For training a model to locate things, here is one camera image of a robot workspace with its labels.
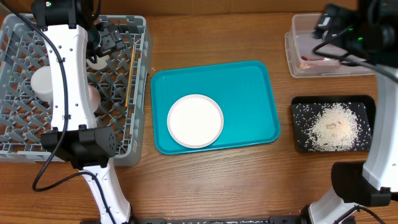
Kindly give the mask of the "white cup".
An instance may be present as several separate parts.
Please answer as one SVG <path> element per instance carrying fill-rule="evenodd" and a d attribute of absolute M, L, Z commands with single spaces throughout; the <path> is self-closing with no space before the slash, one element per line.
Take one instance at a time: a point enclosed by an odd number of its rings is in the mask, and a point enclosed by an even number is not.
<path fill-rule="evenodd" d="M 109 56 L 105 55 L 104 57 L 98 57 L 96 59 L 96 63 L 91 62 L 89 59 L 86 59 L 86 62 L 90 68 L 95 70 L 102 70 L 108 65 L 106 62 L 107 60 L 109 60 Z"/>

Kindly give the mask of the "wooden chopstick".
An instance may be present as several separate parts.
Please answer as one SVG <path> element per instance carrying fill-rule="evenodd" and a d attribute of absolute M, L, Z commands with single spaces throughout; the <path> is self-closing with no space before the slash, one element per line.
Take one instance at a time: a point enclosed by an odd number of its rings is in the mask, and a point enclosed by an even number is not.
<path fill-rule="evenodd" d="M 130 61 L 130 67 L 129 67 L 129 76 L 128 76 L 128 82 L 127 82 L 127 88 L 126 88 L 125 107 L 128 107 L 128 104 L 129 104 L 129 97 L 130 97 L 130 92 L 131 92 L 132 73 L 133 73 L 133 70 L 134 70 L 135 52 L 136 52 L 136 44 L 134 43 L 132 45 L 132 54 L 131 54 L 131 61 Z"/>

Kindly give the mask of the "grey plastic dishwasher rack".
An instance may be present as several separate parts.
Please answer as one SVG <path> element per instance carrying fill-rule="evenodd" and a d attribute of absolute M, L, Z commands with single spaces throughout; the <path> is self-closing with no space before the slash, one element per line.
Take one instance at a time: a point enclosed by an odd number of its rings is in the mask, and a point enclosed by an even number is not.
<path fill-rule="evenodd" d="M 142 16 L 101 15 L 99 21 L 114 24 L 126 48 L 114 52 L 106 68 L 87 67 L 88 83 L 101 95 L 95 111 L 99 127 L 110 126 L 116 133 L 117 166 L 134 166 L 141 159 L 144 134 L 144 93 L 153 49 L 153 38 Z M 128 107 L 126 88 L 136 44 L 134 70 Z M 40 35 L 22 19 L 10 14 L 1 27 L 1 160 L 42 162 L 49 152 L 40 136 L 50 131 L 52 104 L 38 99 L 31 88 L 33 73 L 49 60 Z"/>

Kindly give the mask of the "pink cup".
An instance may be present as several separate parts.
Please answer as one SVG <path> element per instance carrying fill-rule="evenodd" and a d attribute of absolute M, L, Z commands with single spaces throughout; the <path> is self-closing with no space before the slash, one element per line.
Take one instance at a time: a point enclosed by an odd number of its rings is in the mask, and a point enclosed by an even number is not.
<path fill-rule="evenodd" d="M 101 96 L 99 91 L 91 85 L 88 85 L 88 92 L 89 92 L 92 112 L 94 113 L 98 109 L 101 103 Z"/>

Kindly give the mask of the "grey ceramic bowl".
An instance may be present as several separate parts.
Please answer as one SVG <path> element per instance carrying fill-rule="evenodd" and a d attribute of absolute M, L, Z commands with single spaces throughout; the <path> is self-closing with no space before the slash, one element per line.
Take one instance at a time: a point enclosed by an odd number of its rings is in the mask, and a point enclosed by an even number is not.
<path fill-rule="evenodd" d="M 44 66 L 36 70 L 32 75 L 30 85 L 38 99 L 46 102 L 52 101 L 52 75 L 49 66 Z"/>

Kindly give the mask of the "white round plate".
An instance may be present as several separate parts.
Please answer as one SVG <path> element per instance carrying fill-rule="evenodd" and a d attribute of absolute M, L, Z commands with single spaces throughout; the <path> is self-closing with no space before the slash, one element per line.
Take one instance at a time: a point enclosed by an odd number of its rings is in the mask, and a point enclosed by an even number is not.
<path fill-rule="evenodd" d="M 221 135 L 224 115 L 218 103 L 200 94 L 178 99 L 167 115 L 167 129 L 174 141 L 190 149 L 213 144 Z"/>

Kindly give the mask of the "red snack wrapper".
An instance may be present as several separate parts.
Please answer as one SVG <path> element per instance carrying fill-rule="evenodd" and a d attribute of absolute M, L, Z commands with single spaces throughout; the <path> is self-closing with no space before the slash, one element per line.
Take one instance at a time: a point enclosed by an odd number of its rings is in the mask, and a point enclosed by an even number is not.
<path fill-rule="evenodd" d="M 336 60 L 330 58 L 308 58 L 306 56 L 301 56 L 301 63 L 299 68 L 301 70 L 309 69 L 337 69 L 341 65 Z"/>

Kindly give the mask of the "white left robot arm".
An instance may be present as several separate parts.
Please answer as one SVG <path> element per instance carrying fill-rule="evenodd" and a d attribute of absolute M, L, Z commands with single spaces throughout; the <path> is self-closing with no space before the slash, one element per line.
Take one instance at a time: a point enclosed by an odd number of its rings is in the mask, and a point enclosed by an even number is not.
<path fill-rule="evenodd" d="M 86 63 L 125 48 L 118 29 L 95 23 L 92 1 L 34 1 L 32 13 L 44 38 L 52 75 L 51 131 L 41 145 L 69 162 L 87 181 L 101 214 L 100 223 L 133 223 L 132 208 L 116 171 L 116 133 L 99 128 L 89 94 Z"/>

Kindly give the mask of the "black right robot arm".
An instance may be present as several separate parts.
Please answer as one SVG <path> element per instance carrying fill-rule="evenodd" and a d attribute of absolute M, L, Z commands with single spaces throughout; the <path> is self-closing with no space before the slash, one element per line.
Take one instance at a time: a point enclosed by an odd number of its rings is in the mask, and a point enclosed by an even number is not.
<path fill-rule="evenodd" d="M 374 70 L 378 99 L 368 158 L 336 162 L 331 189 L 307 205 L 296 223 L 342 223 L 397 200 L 397 1 L 359 1 L 351 10 L 327 4 L 313 31 L 312 52 L 347 66 Z"/>

